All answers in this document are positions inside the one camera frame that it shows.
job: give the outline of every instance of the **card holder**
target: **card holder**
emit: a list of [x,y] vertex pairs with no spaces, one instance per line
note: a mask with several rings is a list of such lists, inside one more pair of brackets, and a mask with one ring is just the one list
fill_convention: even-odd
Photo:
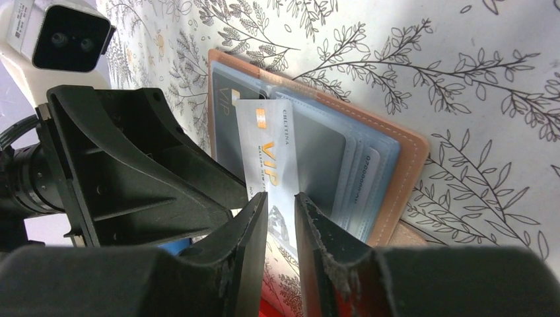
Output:
[[280,88],[272,92],[271,96],[289,99],[295,112],[302,112],[316,120],[321,118],[325,125],[344,127],[347,139],[357,140],[352,159],[349,160],[349,153],[346,154],[347,160],[340,173],[340,187],[330,217],[340,227],[366,241],[391,180],[400,144],[371,127],[288,89]]
[[[367,240],[367,243],[370,246],[379,246],[389,243],[393,231],[397,227],[399,218],[410,197],[412,189],[420,176],[424,161],[428,156],[429,144],[427,140],[418,133],[410,131],[385,118],[371,114],[362,108],[358,108],[350,103],[338,100],[324,92],[317,91],[316,89],[290,79],[259,69],[255,65],[251,65],[218,50],[209,50],[208,61],[211,77],[211,80],[209,81],[208,107],[208,126],[209,134],[211,136],[211,152],[212,156],[221,164],[223,164],[224,158],[219,159],[216,148],[217,139],[214,138],[217,129],[220,129],[220,123],[215,119],[218,116],[216,116],[214,112],[221,111],[219,100],[214,100],[215,98],[213,96],[213,92],[215,92],[215,85],[212,80],[211,68],[216,62],[230,67],[245,76],[261,80],[273,87],[288,88],[301,95],[307,96],[325,105],[329,109],[339,112],[341,115],[353,118],[358,122],[389,135],[400,143],[401,151],[394,168],[393,177],[389,183],[380,212]],[[253,92],[253,94],[256,94],[256,97],[254,98],[259,98],[258,92]]]
[[[287,91],[276,91],[271,96],[292,102],[296,155],[298,163],[302,165],[298,166],[300,191],[311,197],[313,202],[318,201],[315,203],[317,207],[340,225],[333,217],[340,213],[347,179],[355,158],[355,133],[350,126],[337,122],[336,118],[296,99]],[[343,147],[339,141],[341,137],[345,140]],[[331,180],[324,179],[326,174],[330,174]]]

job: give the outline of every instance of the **card wallet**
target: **card wallet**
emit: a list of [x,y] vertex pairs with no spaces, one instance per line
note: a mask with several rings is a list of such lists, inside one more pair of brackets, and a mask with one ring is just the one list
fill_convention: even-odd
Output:
[[[387,119],[360,109],[355,105],[338,100],[324,92],[315,90],[280,75],[259,69],[255,65],[251,65],[218,50],[209,50],[208,56],[209,67],[212,65],[213,61],[216,61],[255,79],[260,79],[261,81],[278,87],[285,87],[307,98],[311,98],[324,106],[331,108],[332,110],[349,116],[350,118],[376,129],[398,141],[400,144],[400,153],[397,163],[395,165],[392,178],[388,184],[380,211],[375,219],[369,239],[367,240],[367,244],[370,246],[382,246],[389,243],[397,245],[422,245],[426,243],[425,240],[423,240],[418,234],[415,234],[412,229],[399,222],[412,189],[420,176],[424,161],[429,153],[429,144],[423,136]],[[215,132],[217,128],[220,128],[220,126],[214,122],[214,106],[212,104],[213,79],[210,78],[208,83],[208,129],[210,135],[211,154],[212,157],[216,159],[217,152]],[[255,92],[254,94],[255,96],[251,96],[250,98],[260,97],[258,92]]]

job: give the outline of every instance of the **botanical line drawing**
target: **botanical line drawing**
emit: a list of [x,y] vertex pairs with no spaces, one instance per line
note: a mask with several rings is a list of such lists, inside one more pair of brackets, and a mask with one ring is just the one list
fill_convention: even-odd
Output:
[[[538,230],[541,224],[512,209],[529,187],[521,190],[506,187],[511,162],[498,167],[486,163],[493,141],[489,140],[474,157],[466,154],[470,144],[468,129],[460,145],[452,141],[449,130],[446,135],[435,133],[432,136],[439,140],[439,151],[437,157],[430,155],[426,161],[434,170],[429,179],[437,180],[438,186],[447,187],[436,188],[435,184],[427,184],[429,180],[421,180],[407,204],[405,219],[414,222],[412,225],[420,230],[422,226],[430,226],[434,233],[448,235],[455,243],[501,245],[515,242],[546,260],[549,246],[545,234]],[[434,235],[429,236],[435,243],[442,243]]]
[[152,78],[148,74],[148,70],[146,69],[146,65],[144,63],[133,65],[133,70],[135,70],[135,76],[132,76],[131,82],[134,84],[135,88],[154,87]]
[[127,51],[120,39],[119,32],[114,33],[105,56],[107,62],[111,65],[109,76],[119,89],[125,88],[125,84],[132,80],[132,72],[127,59]]
[[496,4],[496,2],[503,2],[505,0],[482,0],[482,3],[484,3],[484,6],[490,10],[490,12],[494,13],[495,15],[499,15],[500,12],[498,12],[498,4]]
[[[133,0],[108,0],[105,3],[105,12],[107,17],[116,24],[127,26],[130,25],[129,35],[134,36],[135,31],[144,26],[146,35],[152,39],[149,28],[146,26],[140,15],[135,8]],[[127,17],[130,17],[130,23],[127,22]]]
[[[273,0],[272,4],[273,8],[277,9],[277,15],[280,16],[279,1]],[[319,32],[317,22],[320,26],[325,25],[326,18],[335,11],[338,11],[338,0],[289,0],[286,6],[286,12],[291,13],[293,18],[298,18],[301,14],[299,27],[305,28],[306,38],[311,38],[313,42],[315,42],[315,34]]]
[[[279,274],[279,282],[276,280],[275,274],[272,273],[272,265],[269,261],[269,258],[271,257],[270,254],[273,253],[273,246],[270,243],[270,240],[274,241],[274,248],[280,252],[280,254],[284,257],[284,260],[290,265],[290,268],[293,270],[293,274]],[[275,300],[278,302],[278,305],[281,307],[284,315],[285,311],[283,305],[289,308],[289,310],[293,312],[295,316],[303,317],[303,306],[297,262],[289,255],[286,250],[279,246],[274,238],[270,235],[268,236],[266,247],[267,256],[265,257],[265,267],[263,275],[264,285],[275,297]],[[280,287],[280,292],[277,292],[275,287],[276,285]]]
[[170,105],[173,110],[184,115],[186,106],[192,111],[193,127],[199,139],[199,146],[205,151],[209,148],[208,135],[208,60],[201,55],[194,36],[187,35],[183,30],[177,38],[177,60],[169,74],[172,82],[168,92],[172,97]]
[[550,167],[552,167],[552,169],[554,170],[554,173],[556,173],[556,175],[558,175],[558,177],[560,177],[560,167],[555,166],[555,165],[551,165]]
[[195,0],[194,3],[200,9],[203,24],[212,26],[218,20],[226,25],[218,31],[223,38],[222,45],[229,48],[226,53],[246,53],[253,65],[267,71],[284,71],[288,68],[286,53],[298,49],[269,39],[266,30],[270,19],[257,1],[252,5],[246,0],[238,0],[238,3],[230,5],[224,0]]
[[431,244],[441,244],[441,245],[443,245],[443,246],[446,246],[446,245],[447,245],[445,242],[443,242],[443,241],[441,241],[440,239],[436,238],[436,237],[433,236],[431,233],[429,233],[427,230],[423,230],[421,227],[418,227],[418,226],[415,227],[413,223],[410,223],[409,221],[406,221],[406,220],[404,220],[404,219],[400,219],[400,221],[402,221],[403,223],[405,223],[405,224],[407,224],[407,225],[409,225],[409,226],[411,226],[411,227],[414,227],[414,229],[416,229],[417,231],[421,232],[422,235],[424,236],[425,240],[426,240],[428,243],[431,243]]
[[181,16],[191,13],[193,4],[185,0],[158,0],[161,4],[161,12],[171,15],[173,22],[179,22]]
[[461,9],[461,14],[467,13],[472,9],[472,5],[467,5]]
[[265,262],[264,262],[263,283],[266,287],[268,287],[270,293],[275,297],[276,301],[278,302],[278,306],[280,306],[282,315],[285,316],[286,312],[284,311],[284,306],[282,305],[280,301],[280,297],[278,296],[278,292],[274,287],[274,285],[278,284],[278,282],[276,281],[276,276],[272,272],[272,265],[270,264],[270,260],[268,257],[265,257]]
[[[471,114],[472,109],[460,101],[465,92],[473,92],[482,102],[487,100],[488,94],[497,92],[504,96],[501,103],[504,115],[523,117],[531,128],[538,128],[540,139],[560,139],[560,74],[555,73],[541,92],[508,86],[522,72],[534,69],[528,62],[540,53],[523,54],[514,50],[510,57],[506,57],[498,51],[487,53],[484,48],[479,48],[473,56],[459,53],[454,69],[445,70],[440,67],[441,60],[428,66],[415,65],[410,60],[413,51],[421,51],[422,36],[433,33],[429,19],[423,19],[417,25],[393,28],[391,33],[381,50],[372,51],[364,43],[364,23],[335,29],[333,40],[325,39],[317,47],[321,64],[294,79],[349,102],[351,91],[345,89],[340,80],[329,79],[334,71],[346,74],[353,81],[365,82],[372,88],[380,87],[386,93],[387,113],[395,114],[408,108],[406,99],[412,96],[397,87],[400,74],[397,71],[411,71],[413,73],[409,74],[414,74],[412,85],[427,89],[428,99],[436,112]],[[348,60],[350,53],[362,57]]]

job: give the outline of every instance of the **depth camera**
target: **depth camera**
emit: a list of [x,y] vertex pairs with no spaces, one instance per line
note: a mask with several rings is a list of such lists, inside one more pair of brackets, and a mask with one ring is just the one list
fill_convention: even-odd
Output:
[[39,69],[92,71],[114,27],[87,3],[16,0],[7,41]]

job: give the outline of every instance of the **leaf pattern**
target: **leaf pattern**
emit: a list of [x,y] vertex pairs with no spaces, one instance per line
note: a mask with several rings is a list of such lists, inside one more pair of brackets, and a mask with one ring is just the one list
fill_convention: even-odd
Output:
[[[548,250],[548,242],[542,230],[536,232],[539,246],[531,246],[530,228],[541,223],[527,215],[511,212],[512,208],[530,190],[504,188],[508,184],[512,163],[502,167],[489,166],[488,158],[493,142],[486,142],[477,159],[470,153],[470,131],[460,138],[460,146],[452,139],[450,130],[444,135],[434,133],[432,137],[440,143],[438,159],[428,157],[426,161],[427,180],[419,181],[414,188],[413,198],[407,204],[404,219],[415,227],[430,226],[438,235],[445,234],[449,241],[459,244],[519,244],[534,251]],[[438,180],[437,188],[431,180]],[[481,221],[488,227],[479,229]],[[442,238],[436,243],[444,244]],[[549,252],[540,252],[546,260]]]
[[[106,54],[113,87],[161,88],[206,151],[206,52],[218,48],[427,136],[432,153],[403,220],[430,243],[517,245],[557,258],[560,60],[549,43],[558,1],[402,0],[415,14],[399,18],[383,1],[97,2],[117,26]],[[507,32],[523,40],[503,42],[513,11],[526,19]],[[263,296],[302,316],[298,285],[297,260],[269,235]]]

